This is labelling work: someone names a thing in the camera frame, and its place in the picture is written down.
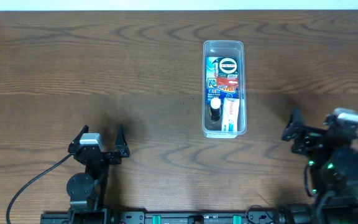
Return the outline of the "white Panadol box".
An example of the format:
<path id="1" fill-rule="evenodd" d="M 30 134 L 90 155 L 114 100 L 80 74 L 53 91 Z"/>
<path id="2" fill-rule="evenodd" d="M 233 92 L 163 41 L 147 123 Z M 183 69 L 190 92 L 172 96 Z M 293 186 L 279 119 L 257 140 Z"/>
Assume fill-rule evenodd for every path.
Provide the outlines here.
<path id="1" fill-rule="evenodd" d="M 223 132 L 236 132 L 238 127 L 240 99 L 225 98 L 223 101 L 222 128 Z"/>

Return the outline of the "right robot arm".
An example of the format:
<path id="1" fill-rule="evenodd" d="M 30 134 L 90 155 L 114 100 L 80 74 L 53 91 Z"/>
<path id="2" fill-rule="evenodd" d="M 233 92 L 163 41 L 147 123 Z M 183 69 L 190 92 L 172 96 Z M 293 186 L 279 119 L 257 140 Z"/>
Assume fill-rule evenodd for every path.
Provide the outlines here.
<path id="1" fill-rule="evenodd" d="M 324 120 L 327 129 L 307 126 L 298 108 L 293 108 L 282 140 L 291 141 L 291 151 L 308 163 L 303 171 L 304 186 L 314 203 L 280 208 L 276 223 L 358 224 L 358 113 L 336 108 Z"/>

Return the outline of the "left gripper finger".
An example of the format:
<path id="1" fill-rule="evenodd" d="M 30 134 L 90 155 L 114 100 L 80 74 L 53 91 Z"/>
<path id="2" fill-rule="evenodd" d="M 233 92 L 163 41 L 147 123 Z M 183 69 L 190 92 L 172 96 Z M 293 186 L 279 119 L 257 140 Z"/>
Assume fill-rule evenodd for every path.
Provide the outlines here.
<path id="1" fill-rule="evenodd" d="M 79 132 L 79 134 L 69 144 L 68 153 L 77 153 L 82 148 L 82 144 L 80 143 L 80 139 L 85 133 L 88 133 L 88 131 L 89 131 L 89 126 L 84 125 L 83 128 L 81 129 L 81 131 Z"/>
<path id="2" fill-rule="evenodd" d="M 130 150 L 124 135 L 124 127 L 122 124 L 119 125 L 114 145 L 121 157 L 130 157 Z"/>

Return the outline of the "blue Kool Fever box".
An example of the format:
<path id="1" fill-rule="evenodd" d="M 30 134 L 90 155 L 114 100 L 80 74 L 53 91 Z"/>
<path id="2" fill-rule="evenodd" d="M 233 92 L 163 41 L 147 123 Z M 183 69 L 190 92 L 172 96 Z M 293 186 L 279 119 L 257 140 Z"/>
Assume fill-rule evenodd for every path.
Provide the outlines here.
<path id="1" fill-rule="evenodd" d="M 237 98 L 238 94 L 238 88 L 236 89 L 219 89 L 216 87 L 218 78 L 217 72 L 218 72 L 218 63 L 217 59 L 219 57 L 206 57 L 206 68 L 205 68 L 205 89 L 206 89 L 206 103 L 210 104 L 210 101 L 214 97 L 218 97 L 221 99 L 221 101 L 224 98 Z"/>

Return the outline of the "red medicine box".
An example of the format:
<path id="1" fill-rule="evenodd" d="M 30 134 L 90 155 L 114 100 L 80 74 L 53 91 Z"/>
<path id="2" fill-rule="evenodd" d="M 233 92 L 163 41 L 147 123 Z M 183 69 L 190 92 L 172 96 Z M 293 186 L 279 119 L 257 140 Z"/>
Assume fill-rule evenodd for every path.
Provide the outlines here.
<path id="1" fill-rule="evenodd" d="M 221 78 L 216 79 L 216 87 L 219 89 L 236 89 L 239 86 L 238 78 Z"/>

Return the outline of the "dark green round-logo box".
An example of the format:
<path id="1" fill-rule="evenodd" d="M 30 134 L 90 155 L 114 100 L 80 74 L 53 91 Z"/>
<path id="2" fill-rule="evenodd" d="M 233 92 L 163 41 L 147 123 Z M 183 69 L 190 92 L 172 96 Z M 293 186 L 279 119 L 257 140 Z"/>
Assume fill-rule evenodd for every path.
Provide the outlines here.
<path id="1" fill-rule="evenodd" d="M 237 78 L 238 64 L 236 58 L 231 57 L 219 57 L 217 59 L 218 72 L 217 75 L 220 78 Z"/>

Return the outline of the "dark bottle white cap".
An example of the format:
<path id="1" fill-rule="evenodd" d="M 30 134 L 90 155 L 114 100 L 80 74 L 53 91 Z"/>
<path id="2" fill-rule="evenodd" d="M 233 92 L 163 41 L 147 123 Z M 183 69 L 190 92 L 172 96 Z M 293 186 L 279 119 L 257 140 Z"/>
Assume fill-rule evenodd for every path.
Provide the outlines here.
<path id="1" fill-rule="evenodd" d="M 221 117 L 221 99 L 214 97 L 209 104 L 209 113 L 212 121 L 218 121 Z"/>

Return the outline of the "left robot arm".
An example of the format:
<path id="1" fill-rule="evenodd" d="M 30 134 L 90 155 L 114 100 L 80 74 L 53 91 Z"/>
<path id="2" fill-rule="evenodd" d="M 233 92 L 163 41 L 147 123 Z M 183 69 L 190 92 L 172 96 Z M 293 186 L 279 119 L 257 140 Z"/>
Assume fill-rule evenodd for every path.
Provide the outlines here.
<path id="1" fill-rule="evenodd" d="M 70 208 L 74 211 L 97 210 L 103 204 L 109 167 L 130 156 L 123 125 L 117 131 L 113 151 L 104 152 L 103 147 L 101 135 L 90 133 L 87 125 L 69 144 L 69 154 L 85 166 L 84 172 L 73 175 L 67 182 Z"/>

